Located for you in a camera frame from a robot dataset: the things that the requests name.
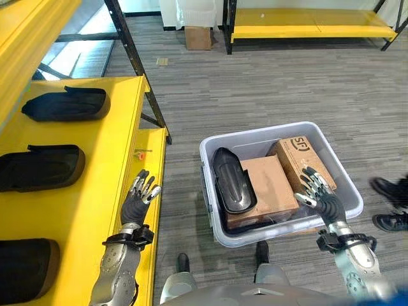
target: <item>yellow shelf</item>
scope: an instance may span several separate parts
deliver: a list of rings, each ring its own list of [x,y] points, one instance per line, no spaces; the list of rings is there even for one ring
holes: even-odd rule
[[[81,0],[18,0],[0,7],[0,130]]]
[[[61,266],[55,284],[45,296],[25,305],[89,304],[105,250],[102,242],[113,233],[118,207],[128,188],[146,89],[142,76],[32,82],[18,110],[28,99],[63,91],[64,85],[103,88],[112,104],[108,115],[87,122],[35,122],[16,112],[0,134],[0,156],[26,151],[29,144],[75,144],[86,156],[85,170],[72,186],[31,193],[0,193],[0,240],[51,238],[61,248]],[[138,146],[147,142],[156,156],[159,147],[143,135]],[[157,177],[161,178],[162,168],[158,167],[163,163],[162,157],[157,160],[161,163],[155,168],[156,159],[151,161],[147,154],[145,162],[149,164],[145,166],[160,173]],[[143,256],[148,252],[154,251],[147,248]]]
[[[239,8],[235,38],[396,37],[373,11],[292,8]]]
[[[150,171],[151,175],[156,177],[154,184],[163,184],[164,170],[164,153],[166,149],[166,129],[141,129],[136,133],[135,149],[151,150],[145,152],[145,159],[140,161],[136,157],[133,158],[131,170],[126,183],[126,192],[136,175],[141,169]],[[145,224],[150,226],[150,230],[154,232],[154,241],[146,246],[141,253],[140,264],[136,271],[137,283],[139,284],[138,299],[136,306],[150,306],[153,301],[154,289],[154,270],[156,265],[156,248],[157,237],[159,236],[159,215],[160,215],[160,196],[158,196],[149,207]],[[119,221],[117,218],[115,229],[119,229]]]

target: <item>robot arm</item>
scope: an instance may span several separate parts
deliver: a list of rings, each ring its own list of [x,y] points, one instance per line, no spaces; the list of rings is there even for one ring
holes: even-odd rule
[[[318,172],[310,167],[303,172],[307,195],[296,193],[295,197],[303,205],[314,209],[326,224],[328,233],[321,231],[317,244],[322,251],[334,253],[349,294],[357,300],[391,298],[396,289],[380,273],[378,259],[374,254],[376,240],[354,233],[346,222],[346,213],[339,198]]]
[[[90,306],[128,306],[134,304],[138,294],[135,279],[140,262],[140,251],[152,243],[153,232],[143,225],[150,202],[161,192],[160,186],[150,186],[154,181],[148,171],[142,170],[135,178],[120,213],[122,228],[109,237],[98,280],[92,289]]]

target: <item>gray plastic bin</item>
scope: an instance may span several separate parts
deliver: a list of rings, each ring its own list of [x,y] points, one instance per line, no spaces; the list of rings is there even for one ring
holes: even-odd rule
[[[214,186],[214,171],[211,160],[219,147],[226,147],[240,160],[264,157],[270,146],[277,140],[305,135],[337,184],[336,195],[341,199],[348,219],[356,217],[363,210],[363,199],[339,159],[330,147],[319,127],[312,122],[297,122],[282,126],[265,127],[250,131],[213,136],[200,143],[203,194],[210,217],[210,226],[215,238],[226,247],[240,247],[246,244],[271,239],[280,235],[315,228],[324,225],[323,220],[312,215],[286,221],[264,228],[250,229],[239,235],[229,235],[222,229],[219,204]]]

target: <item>bin handle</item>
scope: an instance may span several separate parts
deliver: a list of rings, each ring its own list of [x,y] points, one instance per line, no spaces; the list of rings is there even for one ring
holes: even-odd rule
[[[205,178],[204,178],[204,169],[201,166],[200,168],[200,177],[201,177],[201,187],[203,189],[203,197],[204,197],[204,202],[205,202],[205,206],[207,207],[208,213],[212,214],[212,206],[208,200],[208,193],[207,193],[207,187],[205,185]]]

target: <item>cardboard box on floor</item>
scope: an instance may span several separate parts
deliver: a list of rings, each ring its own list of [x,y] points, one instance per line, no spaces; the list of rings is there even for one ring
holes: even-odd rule
[[[267,222],[270,219],[288,218],[299,205],[285,176],[277,156],[268,156],[241,161],[248,170],[257,204],[243,214],[226,214],[229,229]]]
[[[333,190],[337,188],[306,136],[281,139],[272,145],[267,155],[277,155],[294,193],[304,193],[305,182],[300,175],[304,175],[302,169],[307,166],[319,172]]]
[[[211,50],[209,27],[184,27],[188,50]]]

